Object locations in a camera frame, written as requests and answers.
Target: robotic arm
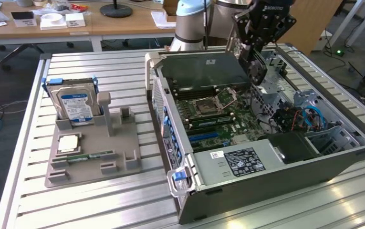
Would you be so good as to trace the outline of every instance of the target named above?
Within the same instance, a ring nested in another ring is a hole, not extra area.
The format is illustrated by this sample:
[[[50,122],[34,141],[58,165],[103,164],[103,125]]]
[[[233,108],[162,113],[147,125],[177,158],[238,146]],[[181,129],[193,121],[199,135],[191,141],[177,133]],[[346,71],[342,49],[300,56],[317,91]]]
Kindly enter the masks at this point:
[[[233,15],[226,51],[237,57],[254,85],[266,76],[266,64],[261,50],[269,42],[276,42],[297,20],[289,15],[296,0],[253,0],[249,8]]]

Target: gray floor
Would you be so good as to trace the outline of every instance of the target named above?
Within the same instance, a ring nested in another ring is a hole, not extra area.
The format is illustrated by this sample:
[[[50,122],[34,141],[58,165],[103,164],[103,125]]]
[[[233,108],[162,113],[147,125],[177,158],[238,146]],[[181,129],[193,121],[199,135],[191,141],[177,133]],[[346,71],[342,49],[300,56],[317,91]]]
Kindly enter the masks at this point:
[[[333,33],[341,24],[345,15],[334,17],[328,29]],[[356,26],[357,22],[353,21],[345,30],[338,42],[336,43],[333,50],[342,47],[344,39],[348,36],[352,28]],[[170,39],[159,39],[161,44],[169,44]],[[40,48],[48,53],[63,53],[63,52],[91,52],[90,42],[75,42],[75,48],[67,48],[64,43],[55,44],[42,44]],[[145,49],[155,48],[153,39],[130,40],[130,47],[125,48],[122,46],[122,41],[106,42],[107,46],[104,50],[119,50],[119,49]],[[7,50],[11,51],[16,45],[7,45]],[[365,70],[365,33],[360,37],[354,44],[356,53],[352,54],[346,51],[342,57],[344,61],[350,61],[358,69]],[[0,52],[0,58],[7,54],[7,52]],[[26,50],[18,57],[15,57],[8,64],[12,70],[6,73],[0,69],[0,104],[10,103],[16,100],[26,100],[30,95],[30,89],[32,85],[34,74],[38,66],[39,54],[34,50]],[[310,59],[317,63],[317,65],[326,71],[330,68],[340,66],[342,63],[325,56],[321,52],[314,52],[310,55]],[[342,84],[357,87],[361,77],[357,73],[350,73],[348,71],[348,66],[344,66],[330,72],[333,78],[338,80]],[[11,110],[22,109],[24,106],[18,105],[11,108]],[[7,114],[3,118],[3,129],[0,131],[0,194],[3,190],[3,184],[8,174],[8,167],[11,163],[15,142],[18,138],[18,133],[22,125],[23,113]]]

